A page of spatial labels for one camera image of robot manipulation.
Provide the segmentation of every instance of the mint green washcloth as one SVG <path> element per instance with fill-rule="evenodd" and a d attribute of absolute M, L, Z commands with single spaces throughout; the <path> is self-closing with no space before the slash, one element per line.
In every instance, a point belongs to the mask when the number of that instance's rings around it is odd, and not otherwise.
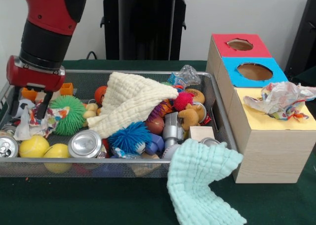
<path fill-rule="evenodd" d="M 213 181 L 229 176 L 243 159 L 242 154 L 226 146 L 224 142 L 208 147 L 188 139 L 174 153 L 167 187 L 181 225 L 247 223 L 208 187 Z"/>

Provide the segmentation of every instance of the white wall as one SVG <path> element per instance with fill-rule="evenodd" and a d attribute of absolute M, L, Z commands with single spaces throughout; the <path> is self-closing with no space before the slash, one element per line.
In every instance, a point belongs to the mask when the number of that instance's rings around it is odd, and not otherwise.
<path fill-rule="evenodd" d="M 180 58 L 206 60 L 211 33 L 258 33 L 285 67 L 306 0 L 188 0 Z M 0 0 L 0 70 L 18 54 L 27 16 L 24 0 Z M 66 59 L 85 58 L 90 50 L 105 58 L 103 0 L 87 0 Z M 0 85 L 5 80 L 0 75 Z"/>

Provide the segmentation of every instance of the black cable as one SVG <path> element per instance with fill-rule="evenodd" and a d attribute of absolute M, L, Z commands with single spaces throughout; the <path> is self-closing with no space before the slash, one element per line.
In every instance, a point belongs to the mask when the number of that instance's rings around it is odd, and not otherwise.
<path fill-rule="evenodd" d="M 93 55 L 94 59 L 98 59 L 97 55 L 93 51 L 90 51 L 89 54 L 87 55 L 87 58 L 85 58 L 85 59 L 89 59 L 90 55 Z"/>

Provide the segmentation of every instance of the purple toy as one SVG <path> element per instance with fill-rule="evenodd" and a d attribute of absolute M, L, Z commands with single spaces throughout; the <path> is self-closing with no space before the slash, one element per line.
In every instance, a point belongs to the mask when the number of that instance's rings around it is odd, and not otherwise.
<path fill-rule="evenodd" d="M 145 152 L 149 155 L 154 155 L 157 151 L 162 151 L 164 149 L 164 141 L 162 137 L 152 134 L 152 140 L 146 143 Z"/>

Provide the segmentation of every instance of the green spiky ball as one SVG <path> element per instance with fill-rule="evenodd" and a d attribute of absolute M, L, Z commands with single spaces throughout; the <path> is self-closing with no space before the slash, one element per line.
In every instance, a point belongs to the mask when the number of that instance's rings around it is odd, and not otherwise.
<path fill-rule="evenodd" d="M 52 109 L 64 108 L 66 106 L 68 106 L 70 110 L 66 118 L 59 121 L 56 131 L 54 132 L 57 135 L 74 135 L 82 128 L 85 122 L 83 118 L 85 108 L 78 98 L 72 95 L 62 95 L 50 104 Z"/>

